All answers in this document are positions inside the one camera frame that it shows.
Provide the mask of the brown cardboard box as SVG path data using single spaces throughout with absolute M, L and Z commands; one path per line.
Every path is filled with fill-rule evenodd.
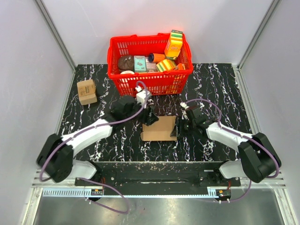
M 175 127 L 176 116 L 159 116 L 158 121 L 152 125 L 142 126 L 141 140 L 148 141 L 176 141 L 176 136 L 171 136 Z

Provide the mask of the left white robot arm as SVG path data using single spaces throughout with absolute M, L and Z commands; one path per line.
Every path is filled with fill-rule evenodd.
M 75 156 L 90 145 L 106 139 L 131 120 L 149 126 L 158 121 L 153 109 L 147 106 L 150 94 L 139 92 L 136 97 L 123 96 L 100 119 L 68 135 L 48 136 L 37 165 L 41 168 L 40 182 L 52 180 L 60 183 L 67 178 L 83 178 L 91 185 L 101 182 L 100 168 L 91 161 L 75 160 Z

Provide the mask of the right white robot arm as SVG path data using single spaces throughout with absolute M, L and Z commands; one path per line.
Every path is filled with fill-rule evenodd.
M 246 134 L 208 118 L 199 108 L 185 103 L 180 106 L 183 113 L 176 118 L 171 137 L 202 136 L 235 150 L 240 157 L 215 169 L 213 180 L 217 185 L 223 186 L 231 178 L 248 178 L 259 183 L 279 173 L 281 160 L 265 134 Z

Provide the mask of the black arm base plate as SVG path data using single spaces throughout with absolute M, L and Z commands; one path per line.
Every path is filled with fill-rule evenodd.
M 200 187 L 239 187 L 239 178 L 217 173 L 220 162 L 95 162 L 95 180 L 106 184 L 191 184 Z

